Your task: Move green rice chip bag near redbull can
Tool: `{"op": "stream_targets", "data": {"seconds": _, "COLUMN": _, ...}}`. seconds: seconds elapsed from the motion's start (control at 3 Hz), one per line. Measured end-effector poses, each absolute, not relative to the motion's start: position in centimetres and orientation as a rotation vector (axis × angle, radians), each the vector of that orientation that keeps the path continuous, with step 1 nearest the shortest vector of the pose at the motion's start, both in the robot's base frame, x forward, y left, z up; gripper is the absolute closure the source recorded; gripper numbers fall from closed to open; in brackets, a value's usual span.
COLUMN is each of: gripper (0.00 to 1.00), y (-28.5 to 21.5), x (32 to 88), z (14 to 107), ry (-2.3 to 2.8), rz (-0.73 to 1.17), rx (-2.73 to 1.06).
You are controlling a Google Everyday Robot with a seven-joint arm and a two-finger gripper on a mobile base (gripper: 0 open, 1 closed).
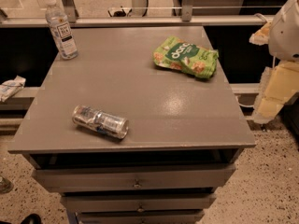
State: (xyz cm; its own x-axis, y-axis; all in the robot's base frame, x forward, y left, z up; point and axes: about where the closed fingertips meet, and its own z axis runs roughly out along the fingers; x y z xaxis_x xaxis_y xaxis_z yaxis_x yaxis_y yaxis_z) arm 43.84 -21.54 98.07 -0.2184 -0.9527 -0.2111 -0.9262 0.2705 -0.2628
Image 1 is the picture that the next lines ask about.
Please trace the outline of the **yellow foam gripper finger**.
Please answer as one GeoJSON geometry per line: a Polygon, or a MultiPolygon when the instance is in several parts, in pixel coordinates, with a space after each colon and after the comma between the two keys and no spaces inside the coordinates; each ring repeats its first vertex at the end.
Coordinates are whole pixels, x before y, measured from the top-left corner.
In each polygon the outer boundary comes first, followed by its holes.
{"type": "Polygon", "coordinates": [[[249,42],[254,45],[266,45],[269,42],[269,31],[271,23],[266,23],[261,29],[251,35],[249,42]]]}
{"type": "Polygon", "coordinates": [[[253,121],[266,124],[299,92],[299,62],[280,61],[262,73],[259,94],[253,108],[253,121]]]}

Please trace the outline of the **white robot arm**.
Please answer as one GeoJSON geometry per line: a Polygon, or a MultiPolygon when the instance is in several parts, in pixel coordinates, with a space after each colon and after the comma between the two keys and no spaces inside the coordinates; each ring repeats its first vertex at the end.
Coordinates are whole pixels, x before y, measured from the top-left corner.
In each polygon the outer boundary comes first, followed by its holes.
{"type": "Polygon", "coordinates": [[[249,42],[267,44],[273,57],[262,73],[252,113],[255,123],[266,124],[299,92],[299,0],[288,0],[249,42]]]}

